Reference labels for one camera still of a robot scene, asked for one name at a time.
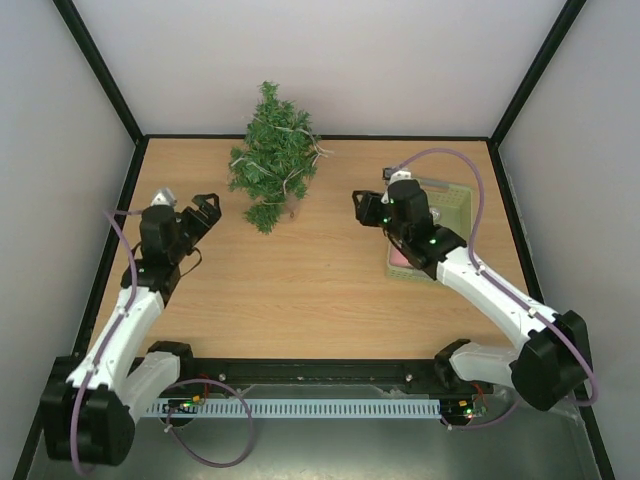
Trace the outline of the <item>green perforated plastic basket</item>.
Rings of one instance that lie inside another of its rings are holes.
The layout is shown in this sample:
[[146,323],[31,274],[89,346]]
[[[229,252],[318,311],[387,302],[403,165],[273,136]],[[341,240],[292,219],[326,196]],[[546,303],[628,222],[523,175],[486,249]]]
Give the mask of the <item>green perforated plastic basket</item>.
[[[421,188],[428,197],[429,208],[437,207],[441,210],[442,217],[434,221],[451,229],[465,241],[470,237],[475,210],[473,207],[474,190],[466,185],[450,183],[430,178],[417,178]],[[389,253],[393,246],[389,246],[386,260],[386,275],[396,280],[433,283],[433,280],[424,272],[411,268],[398,268],[389,264]]]

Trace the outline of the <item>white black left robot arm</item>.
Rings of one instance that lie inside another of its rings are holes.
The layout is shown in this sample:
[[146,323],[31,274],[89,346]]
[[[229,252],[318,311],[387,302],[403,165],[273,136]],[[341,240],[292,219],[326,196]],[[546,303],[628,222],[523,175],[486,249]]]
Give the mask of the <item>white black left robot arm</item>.
[[160,342],[134,359],[182,278],[181,262],[221,219],[217,194],[199,194],[182,211],[168,188],[138,211],[139,242],[112,313],[91,349],[69,373],[49,381],[40,398],[49,458],[74,466],[120,465],[146,410],[193,359],[189,345]]

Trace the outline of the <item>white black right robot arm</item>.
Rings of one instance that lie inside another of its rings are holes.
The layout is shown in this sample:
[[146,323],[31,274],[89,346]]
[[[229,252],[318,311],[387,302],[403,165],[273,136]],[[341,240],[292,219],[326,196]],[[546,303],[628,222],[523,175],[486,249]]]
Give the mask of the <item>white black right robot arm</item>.
[[514,389],[531,407],[548,411],[593,372],[587,325],[524,294],[471,252],[451,229],[434,222],[426,192],[403,177],[383,193],[356,190],[355,217],[378,227],[415,269],[449,287],[488,317],[508,348],[458,340],[436,356],[436,379],[455,392],[469,381]]

